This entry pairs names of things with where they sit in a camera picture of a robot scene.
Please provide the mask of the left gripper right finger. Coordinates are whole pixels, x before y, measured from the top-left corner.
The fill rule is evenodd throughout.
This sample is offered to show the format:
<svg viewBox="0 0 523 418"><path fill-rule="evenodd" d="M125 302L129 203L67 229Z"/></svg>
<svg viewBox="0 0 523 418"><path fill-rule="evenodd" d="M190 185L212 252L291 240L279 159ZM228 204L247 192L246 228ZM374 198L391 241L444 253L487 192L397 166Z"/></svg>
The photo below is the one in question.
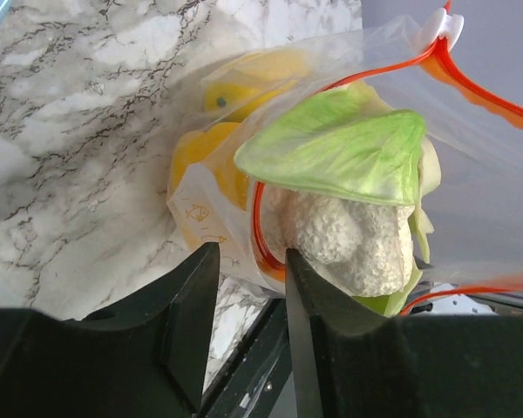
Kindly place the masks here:
<svg viewBox="0 0 523 418"><path fill-rule="evenodd" d="M286 255L301 417L523 417L523 316L384 317Z"/></svg>

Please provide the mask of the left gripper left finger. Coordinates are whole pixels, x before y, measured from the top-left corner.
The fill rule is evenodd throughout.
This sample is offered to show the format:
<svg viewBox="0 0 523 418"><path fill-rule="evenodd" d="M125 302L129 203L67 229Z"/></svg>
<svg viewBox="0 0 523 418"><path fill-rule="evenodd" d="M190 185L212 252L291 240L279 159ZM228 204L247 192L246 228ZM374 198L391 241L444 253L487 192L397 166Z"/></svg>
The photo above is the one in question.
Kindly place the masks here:
<svg viewBox="0 0 523 418"><path fill-rule="evenodd" d="M220 273L206 243L82 320L0 308L0 417L193 417Z"/></svg>

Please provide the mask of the white cauliflower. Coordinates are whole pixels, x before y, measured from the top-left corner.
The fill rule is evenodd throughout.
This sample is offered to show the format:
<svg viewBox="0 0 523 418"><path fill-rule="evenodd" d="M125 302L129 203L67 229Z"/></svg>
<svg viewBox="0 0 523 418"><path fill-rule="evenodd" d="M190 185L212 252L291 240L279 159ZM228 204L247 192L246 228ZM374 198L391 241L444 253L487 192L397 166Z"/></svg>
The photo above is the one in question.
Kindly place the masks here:
<svg viewBox="0 0 523 418"><path fill-rule="evenodd" d="M246 140L234 156L257 182L261 249L294 248L372 310L399 314L421 278L434 228L423 197L441 182L424 118L358 81L318 93Z"/></svg>

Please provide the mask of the clear zip top bag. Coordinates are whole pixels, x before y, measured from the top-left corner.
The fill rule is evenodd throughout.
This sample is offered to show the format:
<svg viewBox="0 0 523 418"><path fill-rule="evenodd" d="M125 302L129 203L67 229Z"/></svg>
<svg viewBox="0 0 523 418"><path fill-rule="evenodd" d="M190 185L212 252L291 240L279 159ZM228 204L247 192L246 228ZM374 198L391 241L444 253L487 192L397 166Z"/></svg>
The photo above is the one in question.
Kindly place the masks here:
<svg viewBox="0 0 523 418"><path fill-rule="evenodd" d="M228 139L238 145L237 152L303 100L353 82L370 85L391 108L424 118L440 163L440 185L422 200L434 230L428 237L429 257L414 253L418 283L450 283L462 294L523 291L523 108L476 85L455 65L451 52L463 23L441 8L424 27L402 16L374 29L251 52L305 51L309 73L238 122ZM220 122L234 121L225 112L201 108L186 133ZM286 252L294 248L279 259L261 249L260 218L253 212L261 193L248 178L247 224L224 218L228 240L215 242L221 270L284 293Z"/></svg>

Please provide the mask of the yellow bell pepper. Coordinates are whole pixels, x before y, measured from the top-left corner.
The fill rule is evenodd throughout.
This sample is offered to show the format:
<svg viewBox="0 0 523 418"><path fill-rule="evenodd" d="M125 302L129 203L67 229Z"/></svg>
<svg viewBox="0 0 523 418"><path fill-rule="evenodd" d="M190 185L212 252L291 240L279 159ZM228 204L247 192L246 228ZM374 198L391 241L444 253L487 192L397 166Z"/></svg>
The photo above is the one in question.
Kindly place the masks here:
<svg viewBox="0 0 523 418"><path fill-rule="evenodd" d="M224 218L245 226L249 178L234 164L238 145L228 138L240 126L220 122L205 131L190 131L178 140L169 171L166 202L191 248L223 243Z"/></svg>

